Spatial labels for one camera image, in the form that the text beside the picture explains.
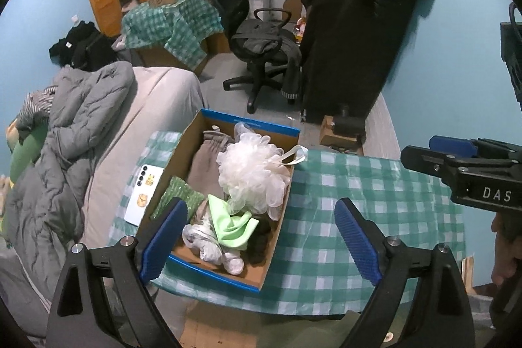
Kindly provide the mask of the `person's right hand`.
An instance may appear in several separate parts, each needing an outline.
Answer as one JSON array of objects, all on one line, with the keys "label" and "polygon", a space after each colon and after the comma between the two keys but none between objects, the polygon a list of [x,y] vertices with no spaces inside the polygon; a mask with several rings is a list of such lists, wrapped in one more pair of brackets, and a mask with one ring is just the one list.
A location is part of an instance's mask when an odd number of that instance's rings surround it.
[{"label": "person's right hand", "polygon": [[491,230],[496,234],[495,264],[491,279],[497,286],[515,276],[517,261],[521,260],[521,237],[517,237],[513,242],[508,241],[502,233],[502,226],[502,216],[496,213],[491,224]]}]

